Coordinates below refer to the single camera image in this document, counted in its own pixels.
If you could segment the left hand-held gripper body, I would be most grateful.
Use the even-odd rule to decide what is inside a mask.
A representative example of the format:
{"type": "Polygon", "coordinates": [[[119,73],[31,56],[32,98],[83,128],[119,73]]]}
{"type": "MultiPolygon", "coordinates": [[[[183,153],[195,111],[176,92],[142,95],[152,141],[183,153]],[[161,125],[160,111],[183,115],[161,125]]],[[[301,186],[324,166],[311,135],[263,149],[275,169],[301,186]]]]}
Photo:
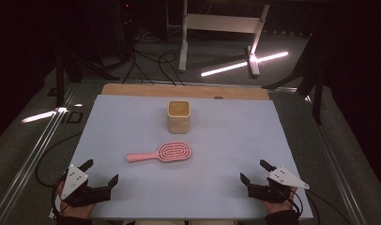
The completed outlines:
{"type": "Polygon", "coordinates": [[[111,200],[111,188],[90,187],[88,175],[80,168],[70,166],[60,199],[72,207],[83,207],[111,200]]]}

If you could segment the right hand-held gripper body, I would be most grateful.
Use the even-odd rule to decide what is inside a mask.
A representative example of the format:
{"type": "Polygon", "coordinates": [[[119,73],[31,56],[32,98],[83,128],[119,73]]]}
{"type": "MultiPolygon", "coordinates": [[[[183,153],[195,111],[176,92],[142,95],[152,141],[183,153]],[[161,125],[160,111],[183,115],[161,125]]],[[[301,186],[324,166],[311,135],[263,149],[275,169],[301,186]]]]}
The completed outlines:
{"type": "Polygon", "coordinates": [[[248,196],[268,203],[283,203],[290,198],[291,188],[309,189],[310,186],[284,167],[263,165],[268,171],[266,186],[247,180],[248,196]]]}

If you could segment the pink hairbrush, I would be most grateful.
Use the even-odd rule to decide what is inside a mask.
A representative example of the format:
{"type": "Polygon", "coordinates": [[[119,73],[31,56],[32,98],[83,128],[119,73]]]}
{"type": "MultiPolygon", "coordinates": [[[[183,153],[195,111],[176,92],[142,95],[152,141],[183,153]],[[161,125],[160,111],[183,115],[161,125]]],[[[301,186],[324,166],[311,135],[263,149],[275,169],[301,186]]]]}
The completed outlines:
{"type": "Polygon", "coordinates": [[[153,153],[127,154],[127,162],[157,159],[161,162],[186,160],[191,156],[191,148],[185,142],[167,142],[153,153]]]}

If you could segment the beige square cup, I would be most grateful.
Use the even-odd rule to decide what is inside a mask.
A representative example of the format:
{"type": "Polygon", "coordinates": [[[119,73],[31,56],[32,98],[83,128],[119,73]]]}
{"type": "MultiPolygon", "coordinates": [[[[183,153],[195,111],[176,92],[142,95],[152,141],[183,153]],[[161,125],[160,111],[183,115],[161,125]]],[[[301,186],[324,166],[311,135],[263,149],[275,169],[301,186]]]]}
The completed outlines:
{"type": "Polygon", "coordinates": [[[187,100],[171,100],[167,106],[168,130],[185,134],[191,129],[191,105],[187,100]]]}

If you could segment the person's right hand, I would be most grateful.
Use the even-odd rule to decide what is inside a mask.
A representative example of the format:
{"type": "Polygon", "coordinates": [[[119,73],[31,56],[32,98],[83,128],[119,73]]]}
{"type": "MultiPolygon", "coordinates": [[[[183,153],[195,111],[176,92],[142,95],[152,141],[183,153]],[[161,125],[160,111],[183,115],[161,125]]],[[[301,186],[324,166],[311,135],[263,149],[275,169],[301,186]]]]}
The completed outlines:
{"type": "Polygon", "coordinates": [[[263,205],[266,208],[267,213],[270,215],[270,214],[275,214],[281,211],[292,210],[294,207],[293,199],[295,197],[296,192],[297,192],[297,188],[292,187],[289,199],[281,203],[263,202],[263,205]]]}

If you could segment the person's left hand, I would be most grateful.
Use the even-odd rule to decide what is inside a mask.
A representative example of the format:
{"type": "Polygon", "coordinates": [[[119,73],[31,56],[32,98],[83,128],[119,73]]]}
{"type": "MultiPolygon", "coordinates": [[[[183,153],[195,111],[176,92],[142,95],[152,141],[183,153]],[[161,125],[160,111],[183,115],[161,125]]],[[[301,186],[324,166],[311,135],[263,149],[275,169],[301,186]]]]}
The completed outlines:
{"type": "Polygon", "coordinates": [[[60,203],[60,215],[68,218],[90,219],[95,208],[94,204],[82,207],[72,207],[64,201],[60,203]]]}

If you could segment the light blue table mat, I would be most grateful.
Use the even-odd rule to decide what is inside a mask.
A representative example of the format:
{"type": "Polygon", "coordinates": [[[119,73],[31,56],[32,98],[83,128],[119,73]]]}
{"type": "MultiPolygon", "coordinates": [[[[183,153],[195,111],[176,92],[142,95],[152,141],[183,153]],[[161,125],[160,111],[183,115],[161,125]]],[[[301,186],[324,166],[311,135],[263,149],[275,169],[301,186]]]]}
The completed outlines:
{"type": "Polygon", "coordinates": [[[266,210],[240,181],[267,181],[259,162],[297,171],[274,103],[270,100],[193,98],[190,131],[167,128],[166,97],[100,95],[71,159],[94,161],[89,184],[101,187],[116,174],[112,199],[99,203],[94,218],[262,218],[266,210]],[[127,154],[153,153],[164,143],[184,142],[186,160],[127,162],[127,154]]]}

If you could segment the black metal stand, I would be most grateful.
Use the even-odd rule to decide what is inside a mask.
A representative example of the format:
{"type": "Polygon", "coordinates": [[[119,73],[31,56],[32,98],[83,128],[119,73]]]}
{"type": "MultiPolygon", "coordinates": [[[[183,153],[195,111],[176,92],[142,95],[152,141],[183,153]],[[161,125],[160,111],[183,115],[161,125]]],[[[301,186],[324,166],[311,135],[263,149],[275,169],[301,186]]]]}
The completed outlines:
{"type": "Polygon", "coordinates": [[[302,78],[296,93],[306,97],[314,90],[312,102],[312,115],[314,120],[321,125],[321,103],[324,82],[323,61],[326,56],[325,48],[325,22],[323,19],[315,26],[307,45],[289,76],[272,84],[266,84],[264,89],[274,90],[298,78],[302,78]]]}
{"type": "Polygon", "coordinates": [[[98,74],[100,77],[107,80],[116,80],[116,77],[103,71],[101,68],[94,66],[93,64],[86,62],[80,56],[75,53],[67,54],[61,47],[54,48],[55,53],[55,95],[56,106],[62,107],[64,105],[65,85],[64,74],[67,72],[70,78],[80,81],[82,79],[81,73],[76,69],[78,65],[90,69],[98,74]]]}

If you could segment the metal frame rail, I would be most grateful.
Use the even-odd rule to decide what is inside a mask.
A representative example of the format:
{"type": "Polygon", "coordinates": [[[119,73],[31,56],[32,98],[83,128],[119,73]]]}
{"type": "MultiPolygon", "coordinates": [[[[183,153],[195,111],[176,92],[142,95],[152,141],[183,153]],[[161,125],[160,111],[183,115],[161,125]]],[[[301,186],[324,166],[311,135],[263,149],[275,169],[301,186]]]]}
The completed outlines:
{"type": "Polygon", "coordinates": [[[43,130],[41,136],[39,137],[26,161],[23,163],[15,175],[11,185],[8,188],[8,191],[0,202],[0,225],[4,225],[13,206],[21,196],[23,189],[25,188],[33,171],[39,163],[42,154],[47,149],[47,146],[50,143],[55,131],[67,113],[67,106],[70,104],[77,89],[78,84],[71,84],[69,86],[67,93],[64,95],[63,104],[53,110],[53,115],[51,116],[51,119],[49,120],[46,128],[43,130]]]}
{"type": "Polygon", "coordinates": [[[323,154],[328,164],[328,168],[333,176],[333,179],[336,183],[336,186],[342,197],[344,206],[348,212],[350,220],[353,225],[367,225],[366,219],[362,215],[362,212],[359,208],[359,205],[355,199],[352,188],[346,180],[346,176],[343,173],[343,170],[340,167],[340,164],[335,157],[333,149],[328,141],[328,137],[324,132],[321,125],[315,124],[319,139],[323,145],[323,154]]]}

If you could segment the white desk frame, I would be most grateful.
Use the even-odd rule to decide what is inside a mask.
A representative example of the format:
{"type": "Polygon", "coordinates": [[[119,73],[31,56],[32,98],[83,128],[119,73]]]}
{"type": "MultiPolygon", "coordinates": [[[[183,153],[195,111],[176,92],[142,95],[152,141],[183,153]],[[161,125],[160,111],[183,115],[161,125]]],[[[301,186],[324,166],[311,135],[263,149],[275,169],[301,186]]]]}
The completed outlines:
{"type": "Polygon", "coordinates": [[[259,18],[206,15],[206,14],[190,14],[188,12],[188,1],[183,0],[182,12],[182,43],[179,54],[178,70],[184,72],[187,70],[188,56],[188,31],[219,31],[234,32],[243,34],[254,34],[253,43],[248,47],[248,61],[246,65],[251,69],[251,75],[258,77],[260,69],[258,66],[259,58],[255,52],[262,35],[264,24],[267,20],[269,5],[264,5],[259,18]]]}

